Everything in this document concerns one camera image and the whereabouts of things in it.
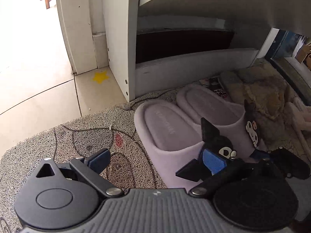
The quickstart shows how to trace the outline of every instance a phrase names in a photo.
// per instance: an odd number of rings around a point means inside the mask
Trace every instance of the wooden stool leg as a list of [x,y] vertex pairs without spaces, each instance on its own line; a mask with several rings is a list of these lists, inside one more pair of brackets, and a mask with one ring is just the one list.
[[46,9],[50,8],[50,1],[49,0],[45,0],[45,6],[46,6]]

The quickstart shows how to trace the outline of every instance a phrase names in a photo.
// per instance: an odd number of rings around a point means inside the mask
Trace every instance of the yellow star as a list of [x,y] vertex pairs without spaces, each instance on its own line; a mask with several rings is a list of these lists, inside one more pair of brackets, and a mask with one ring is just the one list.
[[109,76],[107,75],[107,71],[103,71],[101,73],[95,72],[93,81],[96,81],[98,84],[101,84],[104,80],[107,80],[107,79],[109,79]]

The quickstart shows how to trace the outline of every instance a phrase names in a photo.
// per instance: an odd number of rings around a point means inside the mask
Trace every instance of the blue gripper pad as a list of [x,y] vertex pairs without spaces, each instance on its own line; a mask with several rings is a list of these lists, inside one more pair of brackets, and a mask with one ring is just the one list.
[[211,171],[212,175],[218,173],[227,166],[226,160],[207,149],[203,151],[203,163]]

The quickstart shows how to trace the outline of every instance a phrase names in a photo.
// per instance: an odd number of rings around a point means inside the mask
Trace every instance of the cartoon face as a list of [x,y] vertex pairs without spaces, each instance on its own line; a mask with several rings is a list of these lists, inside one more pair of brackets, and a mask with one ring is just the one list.
[[224,156],[225,158],[235,157],[236,151],[231,150],[229,147],[223,147],[218,152],[220,155]]
[[249,136],[251,137],[251,140],[253,141],[254,147],[257,147],[258,144],[258,136],[256,131],[257,130],[257,124],[255,121],[252,123],[250,121],[247,121],[246,124],[246,131],[248,132]]

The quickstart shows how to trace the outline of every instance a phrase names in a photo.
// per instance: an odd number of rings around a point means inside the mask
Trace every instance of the tile grout line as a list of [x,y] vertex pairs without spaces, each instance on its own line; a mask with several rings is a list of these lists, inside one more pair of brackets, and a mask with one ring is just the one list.
[[75,81],[75,89],[76,89],[76,94],[77,94],[78,106],[79,106],[79,110],[80,110],[80,115],[81,115],[81,117],[82,117],[82,112],[81,112],[81,108],[80,108],[80,102],[79,102],[79,97],[78,97],[78,91],[77,91],[77,85],[76,85],[76,77],[75,77],[75,75],[73,75],[73,80]]
[[[67,83],[67,82],[69,82],[69,81],[72,81],[72,80],[74,80],[74,78],[71,79],[71,80],[65,81],[65,82],[63,82],[63,83],[60,83],[60,84],[58,84],[58,85],[56,85],[56,86],[54,86],[54,87],[51,87],[51,88],[49,88],[49,89],[46,89],[46,90],[44,90],[44,91],[42,91],[42,92],[40,92],[40,93],[37,93],[36,95],[33,95],[32,97],[35,97],[35,96],[37,96],[37,95],[39,95],[39,94],[41,94],[41,93],[44,93],[44,92],[46,92],[46,91],[48,91],[48,90],[50,90],[50,89],[56,88],[56,87],[58,87],[58,86],[60,86],[60,85],[62,85],[62,84],[65,84],[65,83]],[[21,103],[23,103],[23,102],[25,102],[25,101],[31,99],[32,97],[29,97],[29,98],[27,98],[26,100],[23,100],[22,102],[20,102],[20,103],[14,105],[13,107],[7,109],[6,111],[2,112],[2,113],[0,114],[0,116],[1,116],[2,114],[4,114],[5,112],[9,111],[10,109],[16,107],[17,105],[19,105],[19,104],[21,104]]]

